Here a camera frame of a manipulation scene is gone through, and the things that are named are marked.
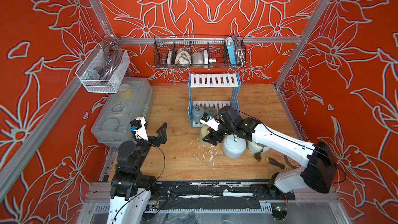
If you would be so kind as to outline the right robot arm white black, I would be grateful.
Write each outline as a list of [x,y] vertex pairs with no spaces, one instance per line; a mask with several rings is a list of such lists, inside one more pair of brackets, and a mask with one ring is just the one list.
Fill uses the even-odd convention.
[[216,145],[226,136],[241,138],[267,146],[300,165],[288,172],[275,173],[268,185],[270,190],[288,193],[310,188],[321,194],[330,192],[338,165],[327,143],[301,141],[273,130],[255,117],[240,115],[241,112],[231,106],[223,107],[216,118],[203,114],[200,122],[211,129],[205,142]]

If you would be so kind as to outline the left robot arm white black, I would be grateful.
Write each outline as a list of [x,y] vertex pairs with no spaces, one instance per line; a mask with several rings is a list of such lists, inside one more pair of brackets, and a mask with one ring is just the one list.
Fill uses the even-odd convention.
[[108,224],[139,224],[147,204],[157,194],[158,176],[144,175],[141,171],[150,149],[160,148],[167,142],[167,123],[157,130],[156,136],[146,134],[144,124],[132,121],[133,139],[118,147],[115,175],[111,181]]

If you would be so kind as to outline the small yellow-green tea canister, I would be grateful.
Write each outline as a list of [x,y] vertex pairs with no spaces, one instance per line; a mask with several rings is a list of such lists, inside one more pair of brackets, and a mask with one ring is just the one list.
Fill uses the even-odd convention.
[[203,145],[207,145],[207,146],[210,145],[209,142],[203,141],[203,138],[206,137],[206,136],[209,135],[209,134],[210,134],[209,126],[204,125],[204,126],[201,128],[201,132],[200,132],[200,136],[199,136],[199,142],[200,142],[201,144],[203,144]]

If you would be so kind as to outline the blue white slatted shelf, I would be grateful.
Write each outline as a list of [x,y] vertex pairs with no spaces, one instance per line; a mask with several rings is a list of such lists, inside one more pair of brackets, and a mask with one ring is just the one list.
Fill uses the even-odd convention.
[[188,116],[191,127],[199,128],[203,125],[194,120],[195,107],[217,110],[224,106],[231,106],[239,110],[238,96],[241,88],[241,79],[238,73],[223,74],[193,74],[189,75],[189,106]]

